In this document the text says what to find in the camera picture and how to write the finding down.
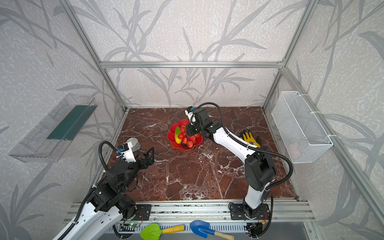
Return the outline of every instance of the blue toy shovel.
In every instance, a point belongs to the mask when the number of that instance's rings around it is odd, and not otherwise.
[[[227,240],[235,240],[235,237],[229,234],[221,233],[212,229],[209,229],[209,223],[200,221],[200,220],[195,220],[189,224],[191,227],[191,230],[194,234],[207,238],[208,234],[212,234],[218,237],[225,238]]]

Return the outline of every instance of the green toy shovel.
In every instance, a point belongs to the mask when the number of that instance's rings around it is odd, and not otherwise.
[[[144,240],[159,240],[160,235],[163,233],[182,232],[182,231],[184,231],[184,224],[161,230],[158,224],[153,223],[153,224],[146,226],[141,231],[140,236]]]

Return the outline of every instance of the wire mesh basket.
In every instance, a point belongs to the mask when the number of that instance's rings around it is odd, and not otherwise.
[[[297,91],[280,93],[272,117],[293,163],[313,162],[333,146],[315,113]]]

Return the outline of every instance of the work glove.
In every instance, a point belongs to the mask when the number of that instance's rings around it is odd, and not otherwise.
[[[252,133],[249,131],[243,130],[243,132],[240,133],[240,138],[249,144],[255,145],[256,147],[260,147],[261,145],[260,137],[257,137],[257,140],[255,140]]]

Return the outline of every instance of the toy shovel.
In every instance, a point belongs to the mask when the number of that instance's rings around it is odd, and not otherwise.
[[[170,227],[161,230],[159,225],[156,223],[146,226],[140,233],[140,236],[144,240],[159,240],[160,235],[163,233],[182,232],[184,231],[184,225]]]
[[[208,234],[212,234],[227,240],[235,240],[235,237],[232,235],[209,229],[209,225],[209,223],[200,220],[195,220],[189,224],[192,232],[200,237],[207,238]]]

